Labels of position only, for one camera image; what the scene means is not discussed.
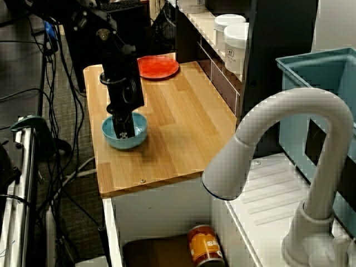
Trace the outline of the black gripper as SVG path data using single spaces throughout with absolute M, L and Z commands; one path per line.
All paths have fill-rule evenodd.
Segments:
M 107 86 L 110 103 L 106 110 L 112 115 L 113 129 L 118 139 L 135 136 L 132 111 L 143 106 L 140 75 L 135 74 L 114 80 L 100 74 L 100 82 Z

